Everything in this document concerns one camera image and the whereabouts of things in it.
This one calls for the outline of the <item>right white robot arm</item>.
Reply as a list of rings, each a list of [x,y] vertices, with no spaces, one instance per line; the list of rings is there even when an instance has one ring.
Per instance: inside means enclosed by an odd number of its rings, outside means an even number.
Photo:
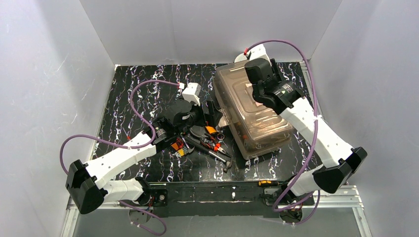
[[[264,58],[245,63],[255,101],[272,109],[289,122],[310,143],[322,164],[309,171],[304,168],[281,185],[275,205],[322,190],[335,193],[358,170],[368,153],[341,139],[317,114],[306,96],[288,80],[281,79],[277,66]]]

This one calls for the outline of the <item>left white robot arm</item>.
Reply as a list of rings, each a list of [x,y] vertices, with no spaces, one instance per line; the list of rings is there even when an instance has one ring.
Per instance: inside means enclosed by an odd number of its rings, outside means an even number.
[[[111,152],[88,162],[79,159],[69,165],[65,187],[81,214],[95,211],[105,202],[140,201],[150,193],[142,178],[114,180],[113,178],[134,164],[169,148],[177,138],[193,126],[216,127],[222,112],[214,102],[203,105],[179,99],[173,102],[152,122],[124,145],[115,145]]]

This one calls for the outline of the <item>black handle hammer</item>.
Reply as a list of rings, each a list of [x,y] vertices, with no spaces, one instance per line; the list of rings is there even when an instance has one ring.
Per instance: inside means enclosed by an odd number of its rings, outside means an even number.
[[[198,150],[201,153],[204,153],[205,155],[211,156],[212,158],[217,159],[220,162],[222,162],[224,164],[224,167],[222,169],[224,173],[227,173],[228,170],[231,168],[231,162],[229,160],[223,158],[220,155],[217,155],[214,151],[205,147],[201,143],[198,143],[197,141],[195,141],[194,139],[190,137],[185,137],[184,140],[186,141],[188,145],[192,145],[195,148],[195,150]]]

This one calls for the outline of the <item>beige plastic tool box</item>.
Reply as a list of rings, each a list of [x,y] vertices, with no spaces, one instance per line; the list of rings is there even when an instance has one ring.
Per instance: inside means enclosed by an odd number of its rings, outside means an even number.
[[[291,139],[293,126],[272,109],[256,102],[245,71],[245,62],[217,67],[213,79],[222,117],[246,160],[278,150]]]

